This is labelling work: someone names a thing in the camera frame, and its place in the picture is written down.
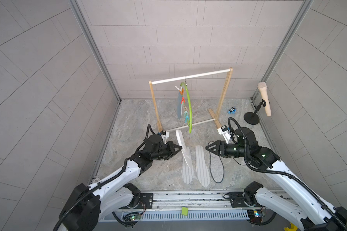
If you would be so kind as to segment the dark grey felt insole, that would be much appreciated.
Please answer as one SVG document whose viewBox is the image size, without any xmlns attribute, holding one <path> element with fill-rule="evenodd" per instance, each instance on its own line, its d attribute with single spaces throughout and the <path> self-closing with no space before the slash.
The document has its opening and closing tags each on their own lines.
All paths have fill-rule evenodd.
<svg viewBox="0 0 347 231">
<path fill-rule="evenodd" d="M 220 184 L 223 182 L 225 176 L 225 168 L 222 159 L 211 152 L 209 152 L 209 157 L 211 177 L 216 184 Z"/>
</svg>

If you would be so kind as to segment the white textured foam insole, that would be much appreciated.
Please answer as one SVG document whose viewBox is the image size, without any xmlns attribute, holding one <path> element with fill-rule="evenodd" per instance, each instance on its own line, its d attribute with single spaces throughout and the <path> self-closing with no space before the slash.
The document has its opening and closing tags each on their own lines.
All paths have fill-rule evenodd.
<svg viewBox="0 0 347 231">
<path fill-rule="evenodd" d="M 177 130 L 175 130 L 175 133 L 176 133 L 176 138 L 177 138 L 178 144 L 182 147 L 181 152 L 182 152 L 182 156 L 183 156 L 184 166 L 187 167 L 192 172 L 193 171 L 193 164 L 192 164 L 192 160 L 191 160 L 190 149 L 185 144 L 181 130 L 177 129 Z"/>
</svg>

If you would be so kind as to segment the white striped insole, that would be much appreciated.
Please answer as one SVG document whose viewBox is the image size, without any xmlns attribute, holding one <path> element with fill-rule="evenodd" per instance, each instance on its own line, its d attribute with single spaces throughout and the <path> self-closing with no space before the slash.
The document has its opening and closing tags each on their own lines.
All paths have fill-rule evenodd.
<svg viewBox="0 0 347 231">
<path fill-rule="evenodd" d="M 208 187 L 210 185 L 210 174 L 205 163 L 204 149 L 202 146 L 197 145 L 195 152 L 197 178 L 203 187 Z"/>
<path fill-rule="evenodd" d="M 182 164 L 182 178 L 185 184 L 190 184 L 193 180 L 193 169 L 191 169 L 190 167 L 187 166 L 185 160 L 183 161 Z"/>
</svg>

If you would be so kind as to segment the green clip hanger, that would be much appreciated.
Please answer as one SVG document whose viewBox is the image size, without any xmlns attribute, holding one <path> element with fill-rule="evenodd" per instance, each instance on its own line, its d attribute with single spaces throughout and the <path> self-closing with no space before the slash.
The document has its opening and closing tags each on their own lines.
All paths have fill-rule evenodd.
<svg viewBox="0 0 347 231">
<path fill-rule="evenodd" d="M 189 127 L 189 133 L 192 132 L 192 107 L 191 107 L 191 100 L 190 100 L 190 93 L 188 91 L 188 85 L 187 85 L 187 76 L 184 78 L 184 82 L 180 83 L 180 88 L 176 86 L 179 93 L 182 95 L 182 116 L 185 118 L 185 123 Z"/>
</svg>

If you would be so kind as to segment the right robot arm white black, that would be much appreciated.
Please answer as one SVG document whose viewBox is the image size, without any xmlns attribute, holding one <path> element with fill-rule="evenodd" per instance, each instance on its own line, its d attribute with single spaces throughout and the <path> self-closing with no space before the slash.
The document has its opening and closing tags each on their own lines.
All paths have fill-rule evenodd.
<svg viewBox="0 0 347 231">
<path fill-rule="evenodd" d="M 223 158 L 244 158 L 245 165 L 250 170 L 266 174 L 294 200 L 291 203 L 262 184 L 252 182 L 244 189 L 243 200 L 246 205 L 267 207 L 301 231 L 347 231 L 345 208 L 335 207 L 316 194 L 275 152 L 260 146 L 254 132 L 241 127 L 236 119 L 228 118 L 225 128 L 231 142 L 214 141 L 205 149 Z"/>
</svg>

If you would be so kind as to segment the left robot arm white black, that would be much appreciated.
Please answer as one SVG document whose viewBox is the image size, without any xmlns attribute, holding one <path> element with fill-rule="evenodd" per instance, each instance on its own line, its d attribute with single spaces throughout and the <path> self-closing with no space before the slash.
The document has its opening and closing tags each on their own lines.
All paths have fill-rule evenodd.
<svg viewBox="0 0 347 231">
<path fill-rule="evenodd" d="M 147 126 L 144 141 L 123 166 L 100 181 L 74 188 L 59 214 L 55 231 L 92 231 L 106 215 L 123 207 L 135 207 L 141 191 L 130 182 L 151 166 L 153 161 L 166 161 L 182 150 L 182 146 L 166 141 L 166 133 L 154 133 Z"/>
</svg>

